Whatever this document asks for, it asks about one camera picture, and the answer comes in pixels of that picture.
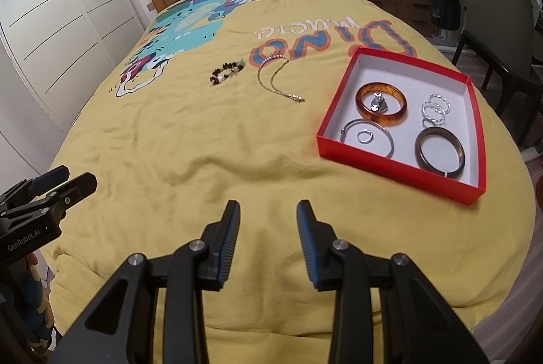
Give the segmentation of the gloved left hand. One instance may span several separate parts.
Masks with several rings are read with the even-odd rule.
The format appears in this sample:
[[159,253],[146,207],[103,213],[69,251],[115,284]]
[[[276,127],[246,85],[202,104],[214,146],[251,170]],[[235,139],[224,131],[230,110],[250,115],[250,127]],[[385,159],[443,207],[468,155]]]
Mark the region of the gloved left hand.
[[53,315],[36,255],[1,266],[1,363],[46,363]]

